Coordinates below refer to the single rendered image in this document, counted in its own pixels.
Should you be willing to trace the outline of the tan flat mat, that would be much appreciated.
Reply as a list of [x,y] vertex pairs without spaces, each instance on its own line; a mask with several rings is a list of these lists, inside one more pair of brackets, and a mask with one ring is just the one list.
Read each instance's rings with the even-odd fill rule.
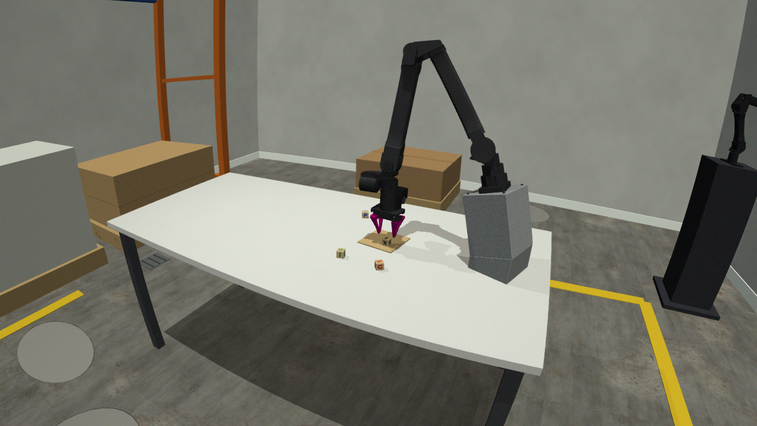
[[[382,239],[384,237],[392,238],[392,244],[389,246],[382,246]],[[357,241],[357,243],[371,246],[375,249],[380,249],[382,251],[385,251],[386,253],[394,253],[394,251],[398,249],[399,246],[405,244],[405,242],[407,242],[409,239],[409,237],[405,237],[404,235],[399,234],[396,234],[395,238],[393,238],[392,233],[388,232],[387,230],[381,230],[380,234],[378,234],[377,230],[375,230],[370,235],[367,235],[366,237],[363,237],[363,239]]]

